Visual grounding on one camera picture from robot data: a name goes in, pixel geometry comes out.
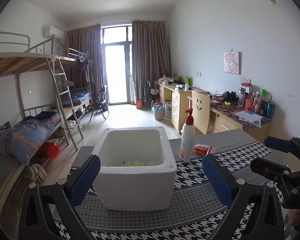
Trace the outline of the person's right hand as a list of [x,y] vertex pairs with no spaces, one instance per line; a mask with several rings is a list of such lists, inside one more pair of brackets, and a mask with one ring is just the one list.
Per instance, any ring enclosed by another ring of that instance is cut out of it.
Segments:
[[300,225],[300,209],[289,209],[288,221],[291,226]]

